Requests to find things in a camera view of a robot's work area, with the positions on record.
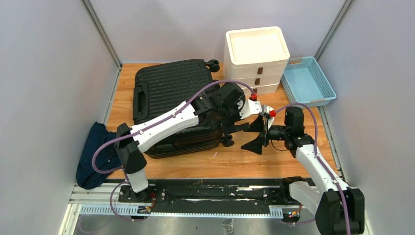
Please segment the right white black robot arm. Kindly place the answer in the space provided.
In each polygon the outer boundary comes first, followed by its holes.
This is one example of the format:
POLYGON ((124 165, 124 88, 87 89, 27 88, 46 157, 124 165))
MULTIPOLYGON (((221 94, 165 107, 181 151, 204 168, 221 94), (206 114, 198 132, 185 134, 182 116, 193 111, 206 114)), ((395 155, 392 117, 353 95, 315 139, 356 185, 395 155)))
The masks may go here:
POLYGON ((297 105, 286 106, 284 125, 273 125, 276 111, 270 106, 244 106, 240 116, 257 115, 247 132, 258 132, 242 149, 256 154, 270 141, 284 141, 287 150, 308 171, 316 189, 301 177, 282 181, 279 197, 285 204, 298 201, 314 216, 322 235, 362 235, 365 231, 365 197, 358 188, 350 187, 330 167, 317 146, 317 137, 305 133, 304 113, 297 105))

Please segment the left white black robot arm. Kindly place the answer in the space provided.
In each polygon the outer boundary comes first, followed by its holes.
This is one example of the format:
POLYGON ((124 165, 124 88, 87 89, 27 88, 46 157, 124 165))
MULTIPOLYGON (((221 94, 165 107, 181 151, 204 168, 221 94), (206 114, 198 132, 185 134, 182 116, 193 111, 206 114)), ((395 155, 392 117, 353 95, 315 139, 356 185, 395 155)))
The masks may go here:
POLYGON ((206 120, 241 120, 246 97, 236 81, 216 81, 201 88, 187 101, 145 123, 117 128, 114 147, 120 158, 131 196, 145 202, 150 196, 144 153, 159 141, 206 120))

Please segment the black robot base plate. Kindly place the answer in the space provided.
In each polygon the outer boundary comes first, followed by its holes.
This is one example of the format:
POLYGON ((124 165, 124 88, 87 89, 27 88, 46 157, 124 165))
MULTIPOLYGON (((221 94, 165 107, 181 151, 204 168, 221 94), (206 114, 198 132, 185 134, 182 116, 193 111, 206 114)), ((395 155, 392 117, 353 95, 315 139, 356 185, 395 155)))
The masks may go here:
POLYGON ((283 191, 283 179, 150 179, 142 192, 120 188, 117 201, 149 204, 153 211, 185 215, 269 215, 271 207, 294 211, 300 203, 283 191))

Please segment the white three-drawer storage unit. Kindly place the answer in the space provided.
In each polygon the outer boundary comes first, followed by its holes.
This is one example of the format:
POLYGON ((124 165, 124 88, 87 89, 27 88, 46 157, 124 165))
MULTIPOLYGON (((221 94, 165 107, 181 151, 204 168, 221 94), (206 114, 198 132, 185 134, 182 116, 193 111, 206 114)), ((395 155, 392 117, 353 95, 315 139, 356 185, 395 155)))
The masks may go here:
POLYGON ((275 93, 290 52, 278 26, 226 32, 223 76, 249 85, 258 95, 275 93))

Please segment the black ribbed hard-shell suitcase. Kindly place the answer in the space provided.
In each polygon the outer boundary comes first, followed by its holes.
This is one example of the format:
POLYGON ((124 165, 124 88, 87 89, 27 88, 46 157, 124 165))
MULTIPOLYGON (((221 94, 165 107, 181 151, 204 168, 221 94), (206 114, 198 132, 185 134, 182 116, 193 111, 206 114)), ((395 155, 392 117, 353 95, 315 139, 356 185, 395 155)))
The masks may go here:
MULTIPOLYGON (((188 59, 144 67, 135 75, 133 114, 135 125, 154 119, 191 98, 213 82, 212 73, 220 70, 215 59, 188 59)), ((232 135, 224 134, 222 123, 205 121, 183 129, 154 144, 146 151, 152 159, 161 159, 234 145, 232 135)))

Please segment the light blue plastic basket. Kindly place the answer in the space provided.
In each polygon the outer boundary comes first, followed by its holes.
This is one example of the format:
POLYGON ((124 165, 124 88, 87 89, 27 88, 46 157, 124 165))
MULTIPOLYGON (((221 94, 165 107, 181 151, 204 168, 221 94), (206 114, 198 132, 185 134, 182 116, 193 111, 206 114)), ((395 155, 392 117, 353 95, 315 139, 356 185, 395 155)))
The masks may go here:
POLYGON ((312 56, 289 60, 281 83, 291 103, 320 107, 337 98, 323 70, 312 56))

